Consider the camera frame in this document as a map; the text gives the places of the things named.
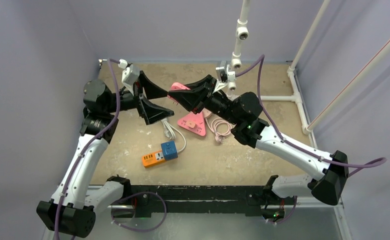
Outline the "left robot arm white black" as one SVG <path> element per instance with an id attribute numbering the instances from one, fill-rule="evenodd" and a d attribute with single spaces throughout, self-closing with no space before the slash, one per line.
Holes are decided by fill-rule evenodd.
<path id="1" fill-rule="evenodd" d="M 39 202 L 36 212 L 54 238 L 60 234 L 72 238 L 87 237 L 96 217 L 113 202 L 136 203 L 130 180 L 112 176 L 94 194 L 87 190 L 96 166 L 110 145 L 121 111 L 136 109 L 148 125 L 173 116 L 170 109 L 158 106 L 153 99 L 168 92 L 148 79 L 144 72 L 136 74 L 129 89 L 112 92 L 100 79 L 88 81 L 83 89 L 84 119 L 78 144 L 66 174 L 48 201 Z"/>

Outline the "blue cube socket adapter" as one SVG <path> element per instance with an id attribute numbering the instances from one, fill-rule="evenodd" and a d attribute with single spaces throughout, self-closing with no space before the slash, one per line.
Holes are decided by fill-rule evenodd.
<path id="1" fill-rule="evenodd" d="M 162 143 L 161 150 L 166 161 L 178 158 L 178 151 L 173 140 Z"/>

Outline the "pink square plug adapter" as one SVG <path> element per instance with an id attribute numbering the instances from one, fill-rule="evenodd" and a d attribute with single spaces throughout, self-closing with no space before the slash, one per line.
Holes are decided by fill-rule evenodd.
<path id="1" fill-rule="evenodd" d="M 185 85 L 183 85 L 183 84 L 181 84 L 181 83 L 179 83 L 179 82 L 175 82 L 175 83 L 173 83 L 173 84 L 171 85 L 169 92 L 174 91 L 174 90 L 175 90 L 175 91 L 179 91 L 179 90 L 190 90 L 190 88 L 187 87 L 187 86 L 185 86 Z"/>

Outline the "pink triangular power strip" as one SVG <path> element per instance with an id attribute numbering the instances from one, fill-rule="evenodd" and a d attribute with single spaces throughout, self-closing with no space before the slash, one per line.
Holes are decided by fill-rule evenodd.
<path id="1" fill-rule="evenodd" d="M 177 121 L 177 125 L 201 137 L 206 135 L 205 119 L 203 113 L 190 112 Z"/>

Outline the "orange power strip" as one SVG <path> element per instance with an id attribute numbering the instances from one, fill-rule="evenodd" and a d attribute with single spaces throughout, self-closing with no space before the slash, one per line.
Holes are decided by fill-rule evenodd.
<path id="1" fill-rule="evenodd" d="M 141 160 L 142 160 L 142 164 L 145 168 L 151 168 L 151 167 L 154 167 L 156 165 L 159 165 L 159 164 L 166 162 L 164 155 L 163 155 L 163 152 L 160 150 L 153 152 L 153 153 L 143 155 L 141 157 Z"/>

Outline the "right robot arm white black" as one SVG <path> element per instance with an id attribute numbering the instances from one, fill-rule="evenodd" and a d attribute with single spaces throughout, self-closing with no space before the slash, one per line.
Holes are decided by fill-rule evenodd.
<path id="1" fill-rule="evenodd" d="M 231 134 L 240 144 L 272 153 L 305 172 L 299 176 L 271 177 L 263 190 L 267 202 L 313 196 L 324 204 L 337 205 L 349 176 L 347 155 L 340 150 L 322 151 L 278 133 L 259 117 L 263 107 L 254 92 L 230 99 L 222 90 L 215 90 L 216 83 L 208 75 L 189 84 L 187 89 L 170 90 L 168 95 L 189 112 L 197 114 L 207 109 L 233 124 Z"/>

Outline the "pink round power strip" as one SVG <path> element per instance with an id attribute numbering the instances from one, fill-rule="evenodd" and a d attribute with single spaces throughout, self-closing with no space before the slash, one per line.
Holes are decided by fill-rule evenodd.
<path id="1" fill-rule="evenodd" d="M 208 118 L 212 114 L 212 112 L 204 108 L 202 110 L 202 114 L 203 114 L 203 118 Z"/>

